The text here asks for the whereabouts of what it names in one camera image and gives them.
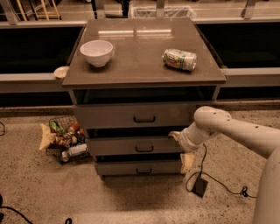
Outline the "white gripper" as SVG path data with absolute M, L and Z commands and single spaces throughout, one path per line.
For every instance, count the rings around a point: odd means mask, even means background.
M 193 166 L 194 162 L 194 154 L 199 146 L 195 143 L 193 143 L 189 136 L 188 136 L 188 128 L 183 129 L 182 131 L 171 131 L 168 134 L 168 137 L 174 138 L 176 141 L 178 141 L 178 144 L 180 145 L 181 149 L 184 152 L 187 153 L 181 153 L 180 159 L 181 159 L 181 174 L 186 174 Z

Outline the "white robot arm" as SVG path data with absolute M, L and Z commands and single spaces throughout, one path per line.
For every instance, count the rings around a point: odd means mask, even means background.
M 234 119 L 227 111 L 198 108 L 193 123 L 169 133 L 184 152 L 223 134 L 266 159 L 256 196 L 253 224 L 280 224 L 280 130 Z

